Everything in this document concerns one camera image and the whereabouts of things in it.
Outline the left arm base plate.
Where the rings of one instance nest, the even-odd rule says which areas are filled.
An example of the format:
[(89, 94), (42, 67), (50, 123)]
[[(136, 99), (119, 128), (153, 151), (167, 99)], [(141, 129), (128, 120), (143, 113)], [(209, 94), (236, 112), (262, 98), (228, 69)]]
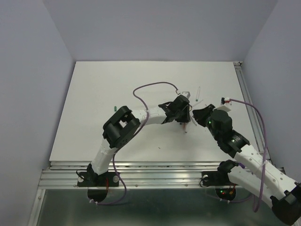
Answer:
[(105, 172), (102, 175), (91, 176), (86, 171), (76, 171), (77, 187), (87, 188), (87, 197), (95, 202), (106, 199), (109, 188), (119, 187), (119, 178), (115, 172)]

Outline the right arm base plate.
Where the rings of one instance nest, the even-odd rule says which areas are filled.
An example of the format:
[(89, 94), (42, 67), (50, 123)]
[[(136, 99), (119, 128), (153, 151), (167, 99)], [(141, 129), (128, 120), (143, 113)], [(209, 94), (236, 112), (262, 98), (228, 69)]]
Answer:
[(216, 196), (213, 196), (213, 198), (217, 198), (218, 200), (227, 203), (244, 202), (244, 200), (235, 200), (237, 184), (230, 182), (228, 176), (228, 174), (237, 167), (239, 167), (237, 162), (232, 160), (222, 161), (216, 171), (205, 171), (202, 173), (199, 186), (202, 188), (225, 186), (226, 188), (216, 188)]

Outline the grey cap marker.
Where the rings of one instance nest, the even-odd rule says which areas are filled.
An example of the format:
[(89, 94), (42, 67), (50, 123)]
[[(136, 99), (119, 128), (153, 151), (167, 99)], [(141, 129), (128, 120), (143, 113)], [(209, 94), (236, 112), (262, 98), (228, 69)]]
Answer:
[(193, 119), (193, 117), (190, 116), (190, 119), (191, 119), (191, 122), (192, 122), (195, 126), (197, 126), (197, 123), (195, 122), (195, 120)]

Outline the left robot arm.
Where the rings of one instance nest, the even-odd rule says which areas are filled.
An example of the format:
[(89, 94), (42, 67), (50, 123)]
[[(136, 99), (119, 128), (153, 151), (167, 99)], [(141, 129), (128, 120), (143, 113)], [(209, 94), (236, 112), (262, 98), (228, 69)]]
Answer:
[(100, 149), (87, 167), (88, 180), (95, 186), (101, 185), (113, 155), (132, 140), (135, 132), (142, 126), (173, 121), (189, 122), (189, 98), (189, 92), (182, 92), (174, 101), (160, 104), (149, 110), (130, 110), (127, 106), (120, 107), (103, 125)]

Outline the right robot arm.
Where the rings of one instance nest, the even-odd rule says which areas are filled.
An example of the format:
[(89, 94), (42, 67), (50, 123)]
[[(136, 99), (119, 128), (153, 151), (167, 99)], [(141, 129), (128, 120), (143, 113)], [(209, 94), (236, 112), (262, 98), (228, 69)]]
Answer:
[(301, 185), (266, 160), (243, 135), (233, 129), (225, 107), (209, 105), (193, 110), (196, 122), (207, 128), (218, 147), (231, 159), (203, 176), (205, 186), (243, 187), (271, 207), (274, 215), (292, 226), (301, 217)]

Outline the dark green marker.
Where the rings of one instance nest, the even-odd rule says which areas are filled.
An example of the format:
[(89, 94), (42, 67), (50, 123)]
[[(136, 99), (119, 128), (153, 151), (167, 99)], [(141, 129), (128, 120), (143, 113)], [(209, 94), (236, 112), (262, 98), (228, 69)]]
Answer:
[(196, 92), (196, 98), (195, 98), (196, 102), (198, 102), (200, 100), (200, 90), (201, 90), (201, 88), (199, 86), (198, 89), (197, 89), (197, 92)]

